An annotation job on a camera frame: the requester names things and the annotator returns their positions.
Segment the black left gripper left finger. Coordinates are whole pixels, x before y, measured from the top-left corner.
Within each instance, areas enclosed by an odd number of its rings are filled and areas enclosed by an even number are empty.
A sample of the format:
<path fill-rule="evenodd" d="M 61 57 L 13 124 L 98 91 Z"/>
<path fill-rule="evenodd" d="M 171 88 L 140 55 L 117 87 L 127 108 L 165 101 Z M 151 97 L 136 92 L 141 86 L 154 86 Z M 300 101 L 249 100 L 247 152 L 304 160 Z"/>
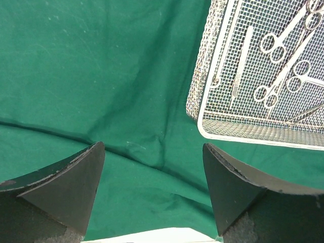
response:
<path fill-rule="evenodd" d="M 1 242 L 82 242 L 105 160 L 103 142 L 1 182 Z"/>

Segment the green surgical cloth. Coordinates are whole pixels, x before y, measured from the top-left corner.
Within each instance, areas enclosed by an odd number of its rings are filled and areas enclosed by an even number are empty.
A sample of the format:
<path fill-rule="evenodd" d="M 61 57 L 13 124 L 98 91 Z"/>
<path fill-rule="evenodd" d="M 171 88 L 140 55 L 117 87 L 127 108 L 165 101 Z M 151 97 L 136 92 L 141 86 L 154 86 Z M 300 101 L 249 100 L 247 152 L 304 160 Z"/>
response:
<path fill-rule="evenodd" d="M 211 2 L 1 1 L 1 182 L 103 142 L 82 242 L 224 242 L 206 143 L 323 190 L 323 150 L 208 139 L 187 115 Z"/>

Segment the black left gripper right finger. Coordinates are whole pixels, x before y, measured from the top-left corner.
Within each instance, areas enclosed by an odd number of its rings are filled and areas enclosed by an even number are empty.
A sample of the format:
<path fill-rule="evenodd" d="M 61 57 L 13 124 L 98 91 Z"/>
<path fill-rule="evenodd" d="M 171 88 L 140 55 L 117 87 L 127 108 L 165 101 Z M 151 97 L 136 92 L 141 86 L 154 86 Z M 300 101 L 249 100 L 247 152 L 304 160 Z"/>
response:
<path fill-rule="evenodd" d="M 323 190 L 269 175 L 211 143 L 202 153 L 224 242 L 323 242 Z"/>

